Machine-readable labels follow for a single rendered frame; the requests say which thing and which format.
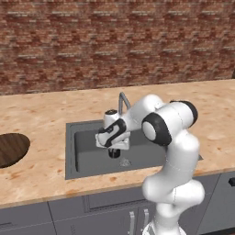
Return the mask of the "dark brown round wooden bowl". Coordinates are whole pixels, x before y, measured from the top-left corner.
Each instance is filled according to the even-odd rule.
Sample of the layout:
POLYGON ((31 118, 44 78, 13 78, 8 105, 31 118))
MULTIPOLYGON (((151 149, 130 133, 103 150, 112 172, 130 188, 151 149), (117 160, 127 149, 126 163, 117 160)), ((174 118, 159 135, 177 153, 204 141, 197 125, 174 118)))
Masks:
POLYGON ((19 162, 27 153, 30 140, 21 133, 0 135, 0 168, 6 168, 19 162))

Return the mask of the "grey dishwasher front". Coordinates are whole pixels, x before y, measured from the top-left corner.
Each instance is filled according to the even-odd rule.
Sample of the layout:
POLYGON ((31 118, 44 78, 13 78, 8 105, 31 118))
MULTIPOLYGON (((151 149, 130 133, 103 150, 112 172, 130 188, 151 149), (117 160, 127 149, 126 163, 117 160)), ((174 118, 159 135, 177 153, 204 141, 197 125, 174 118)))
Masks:
POLYGON ((235 186, 229 179, 235 171, 222 173, 201 221, 198 235, 229 235, 235 233, 235 186))

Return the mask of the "grey sink basin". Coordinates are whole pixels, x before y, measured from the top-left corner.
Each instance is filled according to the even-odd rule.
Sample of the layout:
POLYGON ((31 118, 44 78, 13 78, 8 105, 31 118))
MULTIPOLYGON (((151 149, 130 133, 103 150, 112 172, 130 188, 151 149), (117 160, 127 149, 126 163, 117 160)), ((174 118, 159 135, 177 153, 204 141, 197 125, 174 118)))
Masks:
POLYGON ((148 141, 140 130, 131 132, 128 151, 111 158, 107 149, 95 145, 95 134, 102 126, 102 120, 66 124, 66 180, 163 166, 164 148, 148 141))

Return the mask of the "grey cupboard door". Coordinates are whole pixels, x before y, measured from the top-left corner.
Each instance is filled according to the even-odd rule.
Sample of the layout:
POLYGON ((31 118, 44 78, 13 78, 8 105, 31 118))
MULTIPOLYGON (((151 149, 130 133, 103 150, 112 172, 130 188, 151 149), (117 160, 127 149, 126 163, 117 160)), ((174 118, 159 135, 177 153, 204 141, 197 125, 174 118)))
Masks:
POLYGON ((149 210, 149 223, 152 221, 156 206, 154 204, 147 204, 144 206, 140 206, 138 210, 138 218, 137 218, 137 228, 136 228, 136 235, 142 235, 143 232, 143 223, 144 223, 144 212, 143 209, 147 208, 149 210))
POLYGON ((135 213, 135 229, 138 216, 136 207, 111 210, 79 218, 54 222, 57 235, 128 235, 129 212, 135 213))

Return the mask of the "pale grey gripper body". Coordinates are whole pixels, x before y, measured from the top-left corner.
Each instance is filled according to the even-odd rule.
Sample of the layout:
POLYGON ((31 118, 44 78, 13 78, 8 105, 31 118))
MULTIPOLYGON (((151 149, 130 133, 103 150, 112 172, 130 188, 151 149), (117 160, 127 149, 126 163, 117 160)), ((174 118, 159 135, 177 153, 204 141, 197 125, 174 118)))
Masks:
MULTIPOLYGON (((103 145, 99 143, 98 138, 95 139, 95 145, 98 148, 103 148, 103 145)), ((125 138, 124 140, 112 145, 111 149, 128 151, 129 146, 130 146, 129 138, 125 138)))

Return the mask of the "grey drawer front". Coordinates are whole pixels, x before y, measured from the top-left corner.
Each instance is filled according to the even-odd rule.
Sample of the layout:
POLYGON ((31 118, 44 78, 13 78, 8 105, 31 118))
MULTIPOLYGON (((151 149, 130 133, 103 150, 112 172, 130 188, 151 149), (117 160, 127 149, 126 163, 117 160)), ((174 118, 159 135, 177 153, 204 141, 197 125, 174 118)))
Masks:
POLYGON ((0 209, 0 235, 56 235, 48 203, 0 209))

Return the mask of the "grey panel under sink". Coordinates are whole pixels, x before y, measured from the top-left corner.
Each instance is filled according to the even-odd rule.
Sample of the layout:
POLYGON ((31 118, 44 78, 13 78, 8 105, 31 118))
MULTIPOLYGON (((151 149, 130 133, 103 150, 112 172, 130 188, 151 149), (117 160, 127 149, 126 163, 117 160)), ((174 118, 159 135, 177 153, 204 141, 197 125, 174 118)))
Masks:
POLYGON ((146 199, 138 190, 120 190, 88 195, 83 197, 84 212, 99 208, 145 203, 146 199))

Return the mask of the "grey sink tap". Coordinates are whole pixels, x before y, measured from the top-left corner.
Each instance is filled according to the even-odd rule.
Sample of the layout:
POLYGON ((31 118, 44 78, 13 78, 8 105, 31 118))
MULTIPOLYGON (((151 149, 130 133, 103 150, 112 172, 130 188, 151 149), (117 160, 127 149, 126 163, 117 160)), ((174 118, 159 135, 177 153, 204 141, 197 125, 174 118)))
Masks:
POLYGON ((120 92, 119 99, 118 99, 118 113, 119 114, 122 114, 123 105, 126 105, 127 109, 131 108, 130 102, 128 101, 126 95, 123 92, 120 92))

